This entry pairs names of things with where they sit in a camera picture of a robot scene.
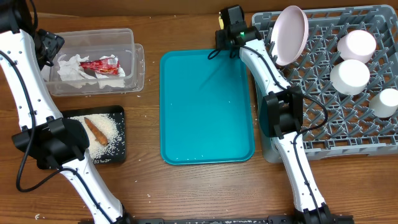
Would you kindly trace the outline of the large white plate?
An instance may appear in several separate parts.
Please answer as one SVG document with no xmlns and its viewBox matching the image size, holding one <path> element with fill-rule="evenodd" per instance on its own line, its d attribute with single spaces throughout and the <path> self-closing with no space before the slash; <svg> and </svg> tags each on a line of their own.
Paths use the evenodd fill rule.
<svg viewBox="0 0 398 224">
<path fill-rule="evenodd" d="M 274 43 L 272 56 L 276 64 L 285 66 L 295 62 L 302 54 L 308 40 L 308 19 L 298 6 L 286 7 L 278 16 L 271 34 Z"/>
</svg>

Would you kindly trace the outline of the yellow plastic spoon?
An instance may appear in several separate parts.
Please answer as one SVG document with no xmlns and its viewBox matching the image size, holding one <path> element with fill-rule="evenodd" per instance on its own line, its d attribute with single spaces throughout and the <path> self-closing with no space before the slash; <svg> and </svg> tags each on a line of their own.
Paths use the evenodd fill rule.
<svg viewBox="0 0 398 224">
<path fill-rule="evenodd" d="M 223 23 L 221 16 L 219 16 L 218 21 L 219 21 L 220 29 L 224 29 L 224 23 Z"/>
</svg>

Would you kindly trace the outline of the grey dishwasher rack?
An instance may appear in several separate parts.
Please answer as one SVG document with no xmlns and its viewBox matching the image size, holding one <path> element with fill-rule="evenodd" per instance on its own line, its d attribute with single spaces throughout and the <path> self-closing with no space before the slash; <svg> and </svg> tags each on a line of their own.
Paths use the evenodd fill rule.
<svg viewBox="0 0 398 224">
<path fill-rule="evenodd" d="M 289 82 L 299 85 L 318 103 L 304 103 L 304 126 L 323 118 L 327 124 L 303 136 L 310 160 L 364 154 L 380 156 L 397 152 L 397 116 L 378 118 L 369 109 L 380 91 L 397 88 L 397 14 L 388 5 L 307 9 L 309 37 L 303 54 L 280 69 Z M 354 96 L 337 92 L 330 81 L 331 69 L 342 62 L 338 41 L 355 30 L 369 32 L 376 50 L 367 67 L 366 88 Z"/>
</svg>

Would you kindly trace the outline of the cream cup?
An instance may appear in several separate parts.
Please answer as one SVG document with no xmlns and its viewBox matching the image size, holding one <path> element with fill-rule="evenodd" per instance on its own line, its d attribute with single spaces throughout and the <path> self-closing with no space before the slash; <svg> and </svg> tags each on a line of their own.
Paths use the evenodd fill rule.
<svg viewBox="0 0 398 224">
<path fill-rule="evenodd" d="M 392 116 L 397 110 L 397 90 L 387 88 L 381 91 L 371 99 L 369 108 L 373 110 L 373 115 L 379 118 Z"/>
</svg>

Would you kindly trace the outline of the pink white bowl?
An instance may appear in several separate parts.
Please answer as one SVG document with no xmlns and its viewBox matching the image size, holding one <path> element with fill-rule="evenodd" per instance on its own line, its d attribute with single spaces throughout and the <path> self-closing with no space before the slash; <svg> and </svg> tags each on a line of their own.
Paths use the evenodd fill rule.
<svg viewBox="0 0 398 224">
<path fill-rule="evenodd" d="M 343 60 L 359 60 L 367 63 L 376 50 L 376 40 L 365 30 L 354 30 L 338 41 L 337 50 Z"/>
</svg>

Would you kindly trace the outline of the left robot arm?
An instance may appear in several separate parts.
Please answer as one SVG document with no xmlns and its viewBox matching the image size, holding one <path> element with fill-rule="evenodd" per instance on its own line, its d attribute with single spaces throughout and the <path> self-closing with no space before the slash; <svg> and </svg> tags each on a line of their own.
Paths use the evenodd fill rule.
<svg viewBox="0 0 398 224">
<path fill-rule="evenodd" d="M 132 223 L 131 214 L 96 170 L 83 125 L 63 116 L 41 75 L 45 66 L 53 66 L 65 41 L 37 26 L 33 1 L 1 1 L 1 68 L 14 97 L 21 129 L 12 141 L 24 153 L 16 188 L 31 192 L 62 174 L 85 202 L 95 223 Z M 54 173 L 23 188 L 21 179 L 28 157 L 37 161 L 37 167 L 53 169 Z"/>
</svg>

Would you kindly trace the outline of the pile of white rice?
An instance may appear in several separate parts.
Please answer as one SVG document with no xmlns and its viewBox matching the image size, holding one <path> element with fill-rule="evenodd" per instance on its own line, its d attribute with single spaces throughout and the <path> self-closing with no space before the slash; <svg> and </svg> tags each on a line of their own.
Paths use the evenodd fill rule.
<svg viewBox="0 0 398 224">
<path fill-rule="evenodd" d="M 84 117 L 87 117 L 107 138 L 108 145 L 102 146 L 87 127 Z M 117 121 L 113 114 L 89 114 L 72 116 L 70 119 L 79 121 L 90 141 L 90 157 L 95 164 L 104 164 L 123 160 L 125 156 L 124 119 Z"/>
</svg>

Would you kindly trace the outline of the white paper napkin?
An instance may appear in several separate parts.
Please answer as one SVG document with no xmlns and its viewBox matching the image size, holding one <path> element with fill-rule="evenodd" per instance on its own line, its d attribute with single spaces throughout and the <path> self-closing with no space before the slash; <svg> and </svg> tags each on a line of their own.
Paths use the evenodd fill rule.
<svg viewBox="0 0 398 224">
<path fill-rule="evenodd" d="M 65 57 L 66 55 L 62 55 L 57 60 L 60 67 L 57 73 L 60 75 L 62 81 L 90 80 L 96 78 L 87 74 L 80 65 L 82 62 L 89 61 L 89 56 L 81 58 L 80 54 L 76 54 L 69 60 L 64 60 Z"/>
</svg>

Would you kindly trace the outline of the clear plastic bin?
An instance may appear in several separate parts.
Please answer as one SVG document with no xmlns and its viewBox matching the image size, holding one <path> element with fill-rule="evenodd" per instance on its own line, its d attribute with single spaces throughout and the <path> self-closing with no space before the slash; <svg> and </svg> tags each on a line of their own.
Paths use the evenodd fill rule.
<svg viewBox="0 0 398 224">
<path fill-rule="evenodd" d="M 65 39 L 65 43 L 55 56 L 54 66 L 44 67 L 42 76 L 49 92 L 53 96 L 74 95 L 102 95 L 110 93 L 138 92 L 144 88 L 145 58 L 144 48 L 134 42 L 131 29 L 100 29 L 83 30 L 73 32 L 61 32 L 59 36 Z M 81 58 L 89 56 L 89 61 L 106 57 L 118 58 L 120 67 L 123 68 L 125 87 L 100 89 L 99 79 L 62 81 L 57 73 L 59 65 L 57 60 L 66 55 L 64 60 L 80 54 Z M 95 72 L 89 69 L 84 71 L 95 76 Z"/>
</svg>

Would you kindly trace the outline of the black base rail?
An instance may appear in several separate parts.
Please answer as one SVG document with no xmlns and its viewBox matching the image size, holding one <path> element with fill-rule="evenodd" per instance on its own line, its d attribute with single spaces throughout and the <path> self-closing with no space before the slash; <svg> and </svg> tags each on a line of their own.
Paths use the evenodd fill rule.
<svg viewBox="0 0 398 224">
<path fill-rule="evenodd" d="M 186 219 L 186 220 L 164 220 L 163 218 L 137 219 L 136 224 L 293 224 L 293 215 L 274 215 L 268 218 L 234 218 L 234 219 Z"/>
</svg>

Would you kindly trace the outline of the black tray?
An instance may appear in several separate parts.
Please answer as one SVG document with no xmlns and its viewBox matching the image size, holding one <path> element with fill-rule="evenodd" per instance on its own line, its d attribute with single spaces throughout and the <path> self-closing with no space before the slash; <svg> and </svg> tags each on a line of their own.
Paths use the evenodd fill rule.
<svg viewBox="0 0 398 224">
<path fill-rule="evenodd" d="M 79 120 L 86 127 L 85 118 L 106 136 L 108 144 L 101 146 L 94 140 L 94 135 L 86 128 L 87 141 L 90 141 L 91 159 L 94 164 L 122 163 L 126 159 L 125 144 L 125 113 L 122 106 L 102 106 L 62 112 L 64 118 Z M 69 148 L 57 139 L 49 129 L 38 134 L 39 140 L 35 143 L 31 153 L 37 160 L 40 169 L 54 169 L 62 162 L 76 159 L 83 154 L 80 146 Z"/>
</svg>

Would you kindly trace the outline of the cream bowl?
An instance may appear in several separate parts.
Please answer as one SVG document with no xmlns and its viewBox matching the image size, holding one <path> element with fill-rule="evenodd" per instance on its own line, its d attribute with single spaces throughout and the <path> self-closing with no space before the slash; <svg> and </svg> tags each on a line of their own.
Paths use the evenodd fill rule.
<svg viewBox="0 0 398 224">
<path fill-rule="evenodd" d="M 354 59 L 339 63 L 330 72 L 333 88 L 344 95 L 358 95 L 365 89 L 369 79 L 368 67 Z"/>
</svg>

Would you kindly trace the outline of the red snack wrapper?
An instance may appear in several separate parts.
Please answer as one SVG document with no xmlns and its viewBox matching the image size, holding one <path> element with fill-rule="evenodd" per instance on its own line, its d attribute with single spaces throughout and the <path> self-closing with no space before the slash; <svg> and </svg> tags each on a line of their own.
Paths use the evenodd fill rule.
<svg viewBox="0 0 398 224">
<path fill-rule="evenodd" d="M 100 74 L 117 75 L 120 63 L 118 58 L 104 58 L 89 62 L 81 62 L 80 66 Z"/>
</svg>

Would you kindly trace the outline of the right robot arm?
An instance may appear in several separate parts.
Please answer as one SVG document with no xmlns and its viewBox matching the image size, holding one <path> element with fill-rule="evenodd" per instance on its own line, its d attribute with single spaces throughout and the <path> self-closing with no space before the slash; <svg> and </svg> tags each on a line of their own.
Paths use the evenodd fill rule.
<svg viewBox="0 0 398 224">
<path fill-rule="evenodd" d="M 219 15 L 216 49 L 208 58 L 228 50 L 231 58 L 239 57 L 251 71 L 262 93 L 259 124 L 279 151 L 292 187 L 293 223 L 333 223 L 303 146 L 303 102 L 308 97 L 276 69 L 258 29 L 247 26 L 241 6 L 226 7 Z"/>
</svg>

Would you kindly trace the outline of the teal serving tray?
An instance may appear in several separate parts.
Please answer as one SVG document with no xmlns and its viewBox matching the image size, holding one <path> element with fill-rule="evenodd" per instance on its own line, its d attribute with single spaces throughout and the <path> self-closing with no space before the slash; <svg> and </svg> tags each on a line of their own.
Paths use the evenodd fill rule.
<svg viewBox="0 0 398 224">
<path fill-rule="evenodd" d="M 160 60 L 160 154 L 174 166 L 244 162 L 255 151 L 246 66 L 222 51 Z"/>
</svg>

